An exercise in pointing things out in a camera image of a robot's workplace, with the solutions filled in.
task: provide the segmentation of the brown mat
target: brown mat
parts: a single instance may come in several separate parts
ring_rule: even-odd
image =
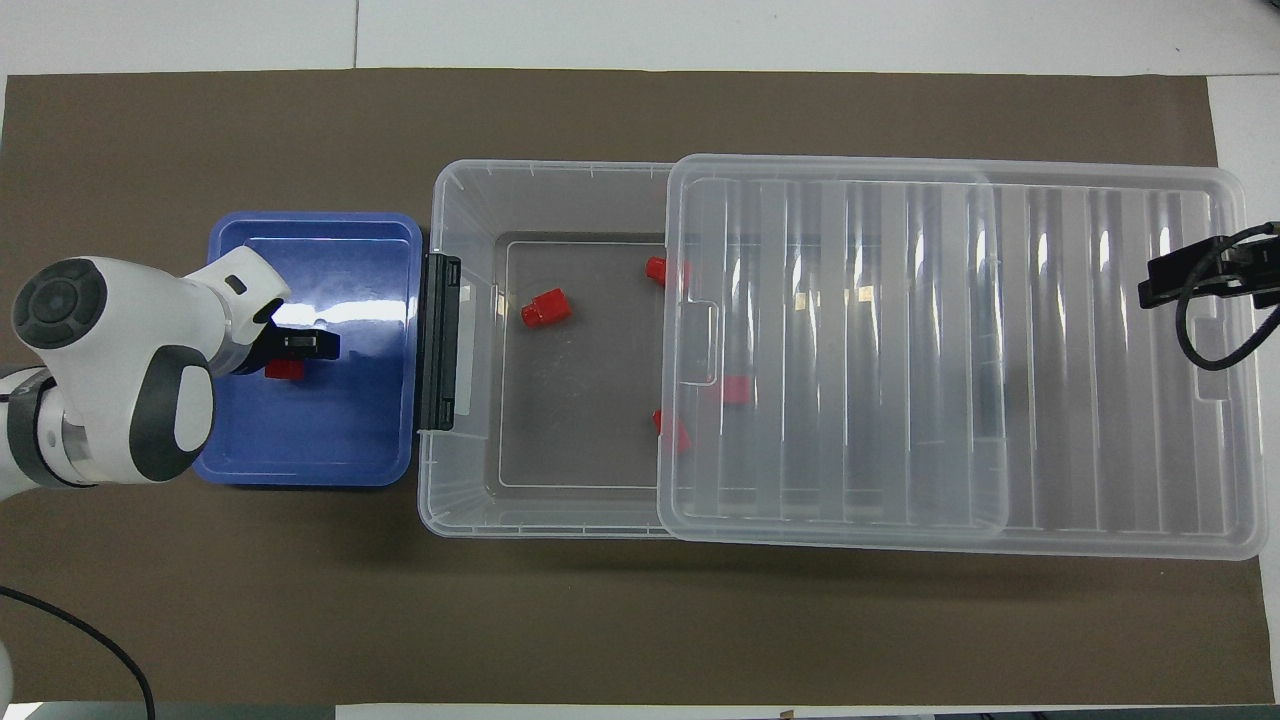
[[[426,222],[457,158],[695,151],[1215,164],[1202,78],[346,70],[15,77],[0,305],[46,263],[187,273],[247,209]],[[0,357],[29,355],[8,332]],[[383,492],[31,492],[0,582],[118,639],[161,700],[1271,702],[1256,561],[447,541]],[[136,697],[0,603],[20,700]]]

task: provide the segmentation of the blue tray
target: blue tray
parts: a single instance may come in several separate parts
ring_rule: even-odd
[[[246,245],[289,283],[280,327],[342,338],[338,360],[302,380],[228,375],[196,473],[227,484],[375,487],[408,468],[413,445],[422,233],[389,213],[234,213],[209,260]]]

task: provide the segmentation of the clear plastic bin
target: clear plastic bin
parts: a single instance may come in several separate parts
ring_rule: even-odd
[[[671,165],[461,160],[431,249],[462,260],[454,425],[424,432],[419,506],[444,536],[667,536],[657,439]],[[559,287],[573,315],[520,309]]]
[[[1253,556],[1253,363],[1196,369],[1172,305],[1137,299],[1148,259],[1239,229],[1242,205],[1210,168],[454,163],[431,246],[462,260],[456,424],[422,433],[424,521]],[[663,254],[664,297],[644,277]],[[524,327],[553,287],[573,316]],[[1211,356],[1253,328],[1247,301],[1189,318]]]

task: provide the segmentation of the clear plastic lid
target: clear plastic lid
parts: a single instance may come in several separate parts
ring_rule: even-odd
[[[694,155],[672,172],[658,509],[676,537],[1247,557],[1251,364],[1197,370],[1156,254],[1217,169]],[[1252,328],[1197,301],[1206,352]]]

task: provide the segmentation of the red plastic part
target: red plastic part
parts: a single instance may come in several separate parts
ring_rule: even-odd
[[[750,405],[755,401],[755,383],[751,375],[724,375],[721,393],[724,405]]]
[[[653,411],[653,427],[658,428],[658,434],[662,434],[662,410]],[[689,439],[689,433],[685,430],[685,424],[678,419],[676,420],[676,452],[684,452],[694,446],[694,441]]]
[[[307,374],[307,370],[302,360],[276,357],[266,363],[266,368],[262,368],[262,374],[275,380],[301,380]]]
[[[667,287],[667,259],[666,258],[649,258],[644,264],[644,274],[646,278]]]
[[[689,275],[691,272],[692,268],[690,268],[689,263],[685,263],[685,274],[681,277],[681,287],[686,291],[689,290]],[[649,258],[644,264],[644,274],[646,278],[660,284],[662,287],[667,287],[667,259],[658,258],[657,255]]]
[[[520,309],[520,319],[531,328],[558,323],[572,314],[564,291],[558,287],[539,295]]]

